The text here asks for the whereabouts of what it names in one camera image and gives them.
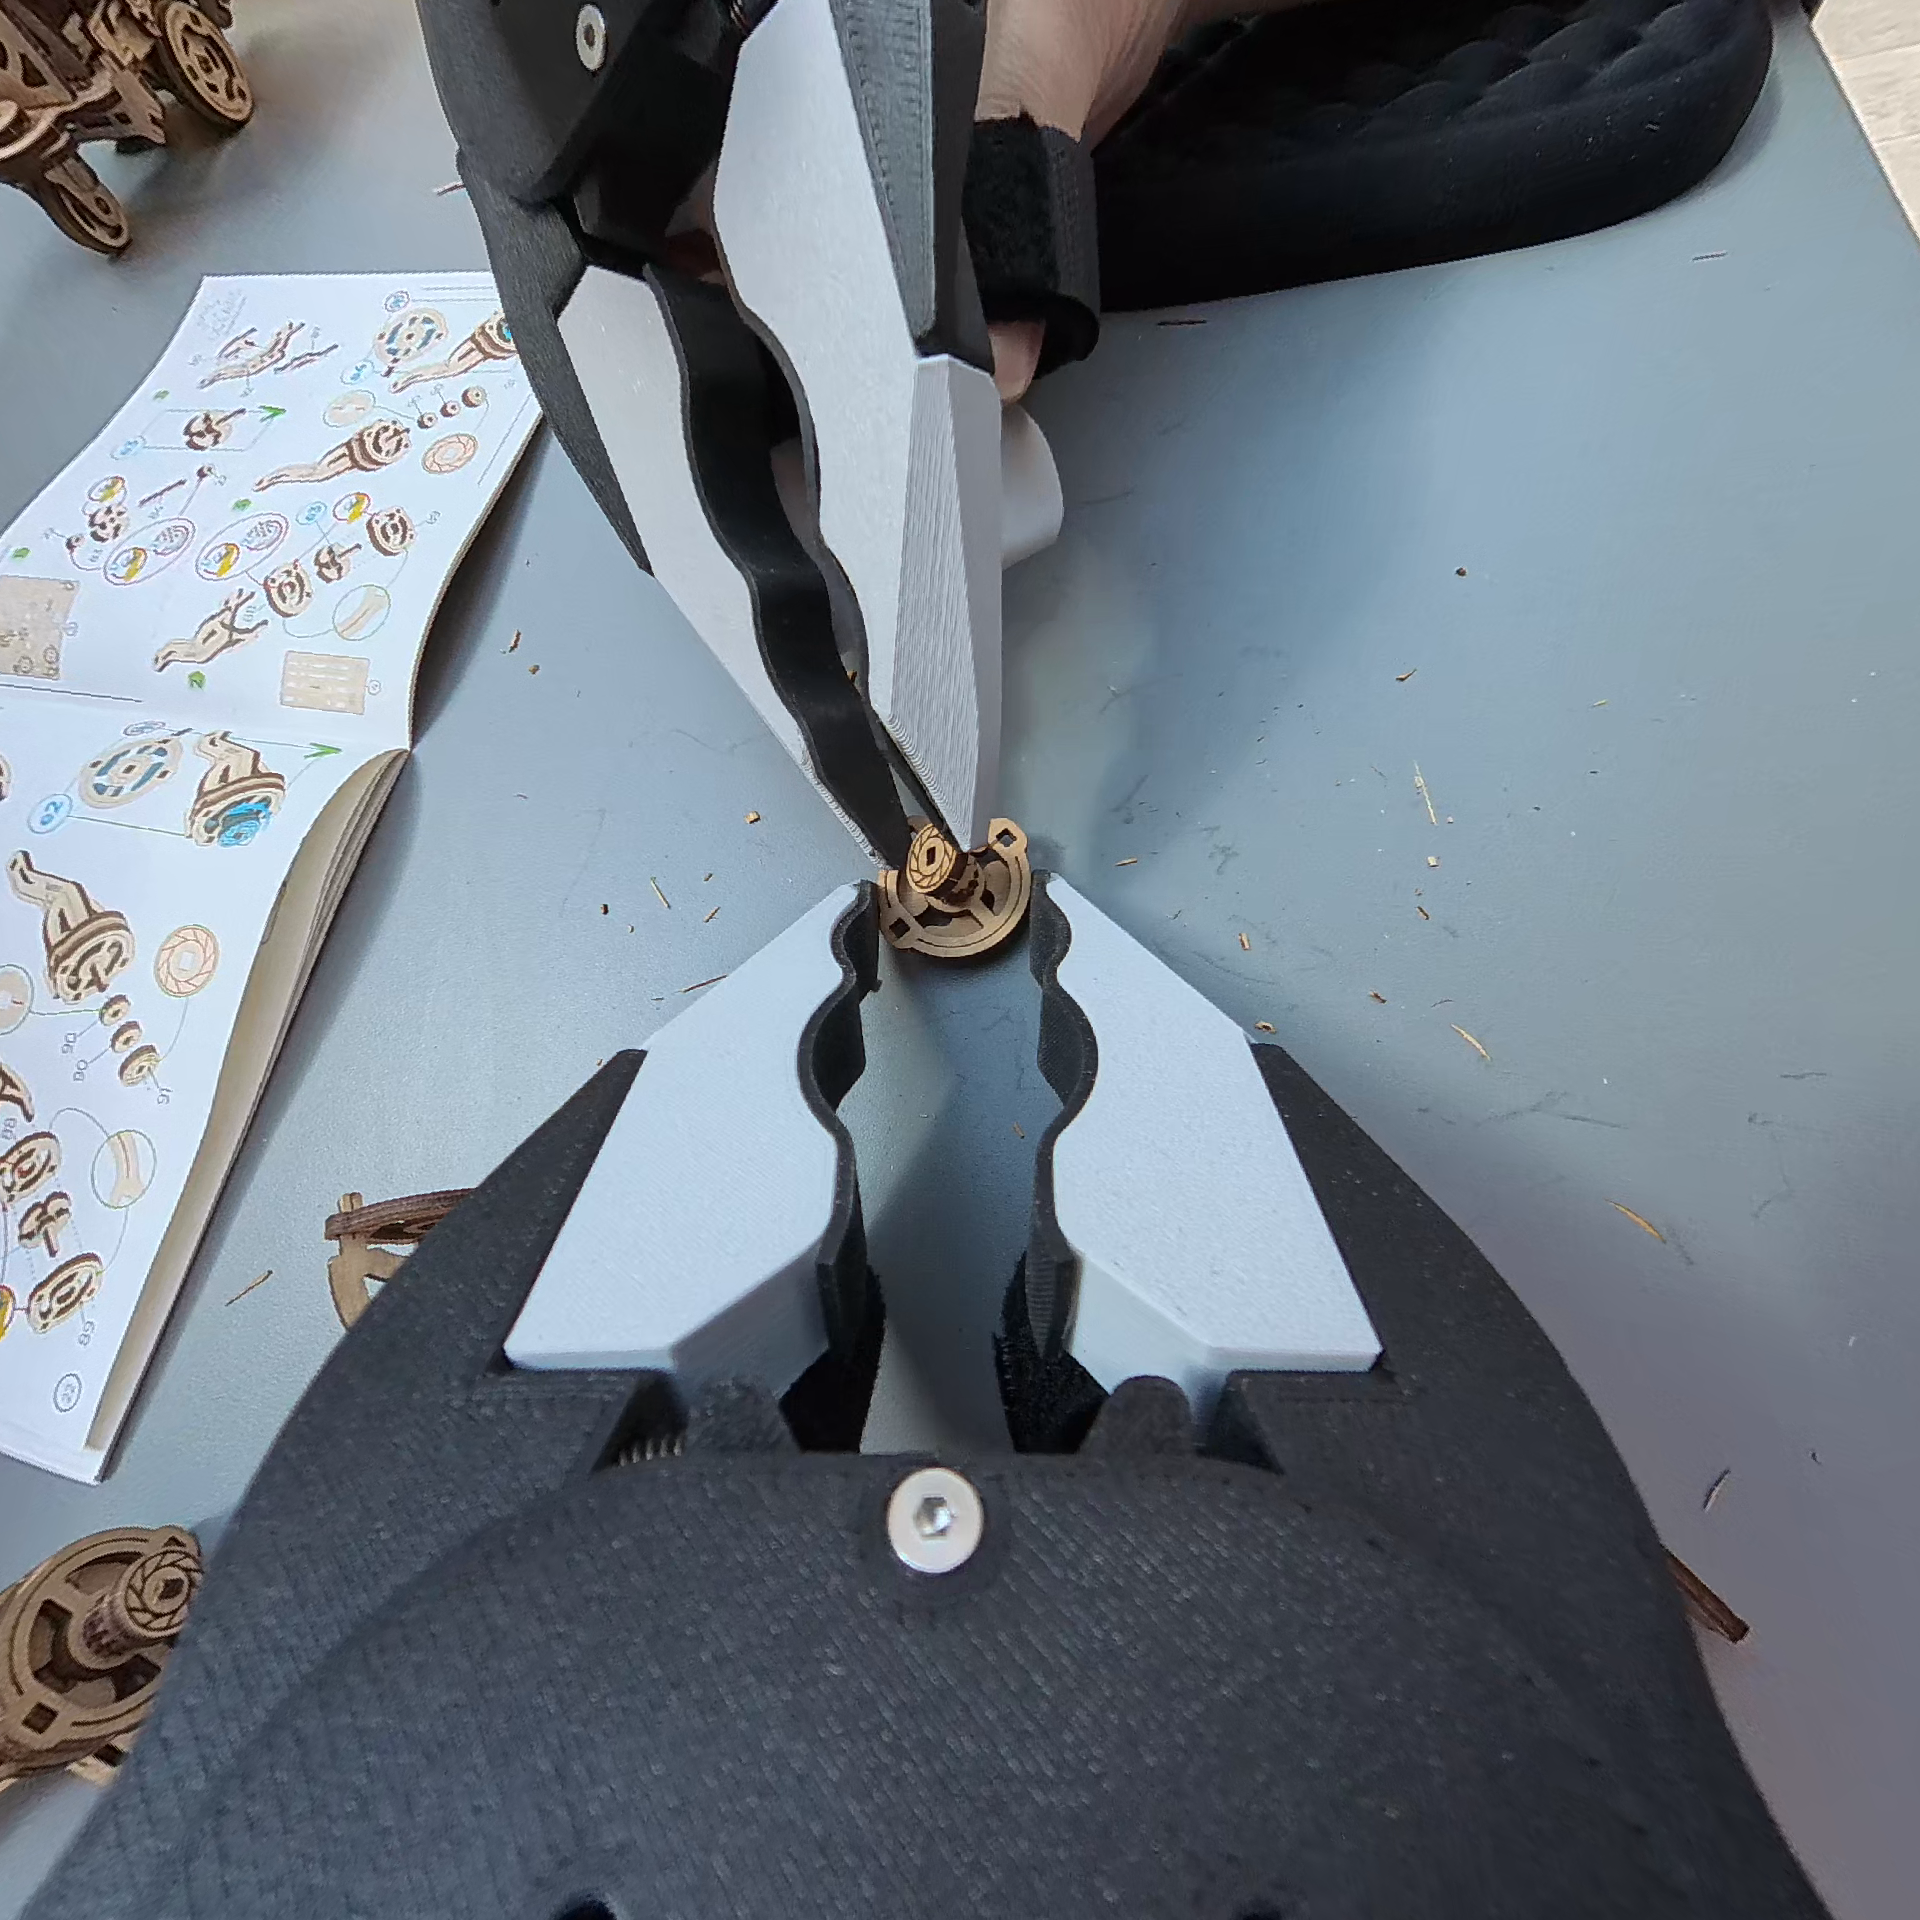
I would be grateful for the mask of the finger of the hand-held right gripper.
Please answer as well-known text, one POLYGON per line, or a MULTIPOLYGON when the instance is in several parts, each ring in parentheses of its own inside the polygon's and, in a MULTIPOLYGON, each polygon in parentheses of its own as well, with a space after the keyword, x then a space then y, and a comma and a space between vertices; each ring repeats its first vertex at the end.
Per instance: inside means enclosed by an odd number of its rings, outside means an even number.
POLYGON ((769 376, 715 286, 589 265, 562 342, 660 588, 880 867, 910 826, 771 468, 769 376))
POLYGON ((714 183, 731 297, 798 383, 878 721, 946 824, 994 809, 1000 395, 961 224, 977 3, 780 2, 714 183))

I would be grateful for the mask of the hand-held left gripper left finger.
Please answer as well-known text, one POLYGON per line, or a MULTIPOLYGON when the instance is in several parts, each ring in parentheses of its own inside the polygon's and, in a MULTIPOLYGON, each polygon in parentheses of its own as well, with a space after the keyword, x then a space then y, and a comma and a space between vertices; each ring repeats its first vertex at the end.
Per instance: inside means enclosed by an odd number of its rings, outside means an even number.
POLYGON ((859 1444, 883 1300, 838 1107, 875 979, 852 881, 660 1025, 508 1332, 517 1367, 661 1371, 684 1400, 752 1379, 802 1447, 859 1444))

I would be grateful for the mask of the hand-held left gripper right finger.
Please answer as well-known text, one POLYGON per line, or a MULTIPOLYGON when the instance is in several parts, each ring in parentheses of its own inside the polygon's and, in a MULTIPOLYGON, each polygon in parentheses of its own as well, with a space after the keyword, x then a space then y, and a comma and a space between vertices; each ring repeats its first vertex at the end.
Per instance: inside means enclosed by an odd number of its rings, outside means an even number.
POLYGON ((1038 1064, 1060 1098, 995 1341, 1017 1447, 1077 1447, 1170 1379, 1199 1424, 1238 1371, 1362 1374, 1379 1336, 1262 1074, 1268 1050, 1060 876, 1039 876, 1038 1064))

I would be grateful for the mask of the small wooden gear wheel part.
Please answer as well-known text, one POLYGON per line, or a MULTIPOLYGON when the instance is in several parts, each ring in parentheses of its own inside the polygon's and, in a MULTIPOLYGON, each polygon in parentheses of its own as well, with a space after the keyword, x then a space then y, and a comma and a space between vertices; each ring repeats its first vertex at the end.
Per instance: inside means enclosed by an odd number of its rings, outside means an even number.
POLYGON ((932 820, 914 820, 901 867, 878 874, 878 925, 898 950, 944 962, 980 958, 1027 913, 1032 863, 1024 830, 994 817, 985 841, 961 849, 932 820))

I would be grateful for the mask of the assembled wooden model vehicle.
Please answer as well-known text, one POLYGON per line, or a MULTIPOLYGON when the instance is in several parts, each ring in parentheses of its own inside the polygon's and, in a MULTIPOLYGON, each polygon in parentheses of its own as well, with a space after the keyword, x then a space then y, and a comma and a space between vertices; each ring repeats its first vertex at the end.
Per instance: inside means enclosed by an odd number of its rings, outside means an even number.
POLYGON ((246 127, 255 101, 230 28, 228 2, 5 2, 2 179, 72 242, 126 251, 127 211, 84 145, 139 151, 186 123, 246 127))

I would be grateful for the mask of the model assembly instruction booklet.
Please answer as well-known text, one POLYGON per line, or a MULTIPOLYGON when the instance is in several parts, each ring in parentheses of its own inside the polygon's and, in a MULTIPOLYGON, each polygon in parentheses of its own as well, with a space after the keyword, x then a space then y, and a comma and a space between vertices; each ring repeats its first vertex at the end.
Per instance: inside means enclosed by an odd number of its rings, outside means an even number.
POLYGON ((203 278, 4 530, 4 1453, 105 1474, 536 424, 485 271, 203 278))

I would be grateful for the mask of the person's right hand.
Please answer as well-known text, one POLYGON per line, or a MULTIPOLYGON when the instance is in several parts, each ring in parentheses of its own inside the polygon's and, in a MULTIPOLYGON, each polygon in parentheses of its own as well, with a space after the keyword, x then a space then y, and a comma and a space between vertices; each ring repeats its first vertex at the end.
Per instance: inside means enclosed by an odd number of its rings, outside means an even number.
POLYGON ((1167 48, 1211 15, 1187 2, 990 2, 964 228, 992 376, 1014 403, 1098 337, 1092 148, 1167 48))

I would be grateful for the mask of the black quilted cushion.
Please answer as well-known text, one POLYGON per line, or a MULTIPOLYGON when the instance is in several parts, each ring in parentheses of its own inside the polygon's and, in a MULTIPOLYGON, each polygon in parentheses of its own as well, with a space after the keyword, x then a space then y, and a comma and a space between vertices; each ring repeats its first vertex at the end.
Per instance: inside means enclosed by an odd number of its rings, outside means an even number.
POLYGON ((1695 186, 1757 2, 1343 2, 1173 42, 1092 156, 1107 313, 1548 244, 1695 186))

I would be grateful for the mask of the dark wooden stick scrap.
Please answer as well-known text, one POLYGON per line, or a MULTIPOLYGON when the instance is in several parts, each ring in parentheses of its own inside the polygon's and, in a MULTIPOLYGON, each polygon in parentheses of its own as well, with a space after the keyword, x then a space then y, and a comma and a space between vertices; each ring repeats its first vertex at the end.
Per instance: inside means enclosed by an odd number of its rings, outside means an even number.
POLYGON ((1750 1636, 1750 1622, 1670 1548, 1663 1564, 1694 1626, 1734 1646, 1750 1636))

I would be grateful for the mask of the large wooden wheel assembly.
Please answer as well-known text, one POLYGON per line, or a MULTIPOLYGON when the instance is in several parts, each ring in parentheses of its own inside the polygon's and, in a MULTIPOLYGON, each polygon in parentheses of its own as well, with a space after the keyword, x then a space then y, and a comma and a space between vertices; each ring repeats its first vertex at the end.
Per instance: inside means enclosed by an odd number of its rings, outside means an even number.
POLYGON ((153 1706, 203 1558, 179 1525, 118 1525, 46 1555, 2 1595, 2 1783, 104 1783, 153 1706))

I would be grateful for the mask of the curved wooden frame part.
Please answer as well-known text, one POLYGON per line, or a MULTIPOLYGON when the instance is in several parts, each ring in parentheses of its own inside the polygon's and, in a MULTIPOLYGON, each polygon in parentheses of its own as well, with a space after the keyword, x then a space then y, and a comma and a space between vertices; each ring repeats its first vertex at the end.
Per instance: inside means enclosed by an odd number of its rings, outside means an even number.
POLYGON ((372 1203, 360 1192, 342 1196, 340 1210, 323 1224, 323 1236, 331 1242, 327 1289, 344 1329, 358 1321, 378 1288, 397 1276, 420 1239, 470 1192, 444 1187, 372 1203))

